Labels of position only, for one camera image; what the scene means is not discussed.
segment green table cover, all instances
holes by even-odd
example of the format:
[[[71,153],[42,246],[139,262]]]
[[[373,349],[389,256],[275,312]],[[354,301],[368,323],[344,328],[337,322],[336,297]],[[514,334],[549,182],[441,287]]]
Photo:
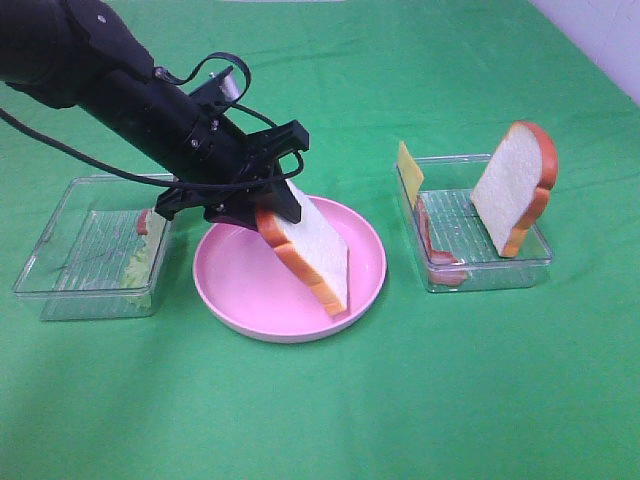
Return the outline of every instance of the green table cover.
[[[0,125],[0,478],[640,478],[640,111],[533,6],[109,4],[175,74],[216,50],[244,58],[245,103],[311,132],[298,185],[372,223],[387,280],[339,335],[241,336],[194,287],[210,227],[194,210],[176,223],[156,315],[40,322],[13,281],[68,182],[95,171]],[[0,99],[86,153],[158,171],[80,109],[4,85]],[[426,293],[396,203],[398,142],[490,152],[522,118],[560,155],[539,222],[550,281]]]

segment clear plastic container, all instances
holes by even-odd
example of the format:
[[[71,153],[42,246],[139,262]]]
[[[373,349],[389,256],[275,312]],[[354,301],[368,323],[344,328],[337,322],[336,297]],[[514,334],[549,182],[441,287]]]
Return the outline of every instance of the clear plastic container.
[[[158,243],[148,240],[148,247],[137,225],[142,212],[155,205],[158,193],[157,187],[112,175],[73,180],[16,280],[14,293],[42,320],[153,314],[171,222],[154,218],[162,222],[156,224],[160,237],[154,235]]]
[[[470,199],[488,154],[417,158],[425,176],[415,204],[396,176],[413,253],[429,292],[531,287],[545,281],[553,253],[537,225],[515,258],[497,254]]]

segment bread slice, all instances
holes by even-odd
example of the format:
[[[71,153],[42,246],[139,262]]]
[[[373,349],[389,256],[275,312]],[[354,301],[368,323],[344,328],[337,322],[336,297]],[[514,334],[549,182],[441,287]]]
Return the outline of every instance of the bread slice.
[[[320,300],[329,315],[348,308],[349,247],[313,202],[287,180],[302,207],[299,223],[263,208],[256,212],[258,231],[280,260]]]
[[[515,122],[471,192],[500,256],[518,254],[557,176],[558,153],[549,134],[535,123]]]

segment pink plate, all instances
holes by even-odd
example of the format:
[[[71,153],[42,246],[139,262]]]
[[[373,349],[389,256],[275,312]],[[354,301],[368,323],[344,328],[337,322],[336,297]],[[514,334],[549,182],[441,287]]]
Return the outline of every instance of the pink plate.
[[[307,342],[348,327],[375,300],[387,270],[378,234],[350,208],[310,198],[349,244],[349,310],[329,316],[259,233],[218,224],[198,245],[193,276],[204,302],[229,327],[269,342]]]

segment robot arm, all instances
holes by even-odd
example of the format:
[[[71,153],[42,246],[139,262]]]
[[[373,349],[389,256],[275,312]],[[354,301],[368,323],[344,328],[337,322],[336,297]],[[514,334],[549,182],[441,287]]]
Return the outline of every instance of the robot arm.
[[[248,86],[246,65],[222,58],[241,67]],[[224,89],[230,71],[186,94],[99,0],[0,3],[0,80],[52,108],[80,106],[180,185],[194,184],[161,194],[158,213],[173,219],[183,208],[204,206],[208,221],[255,228],[255,207],[264,205],[297,222],[300,206],[278,160],[306,151],[309,134],[295,120],[245,134],[225,116],[239,100]]]

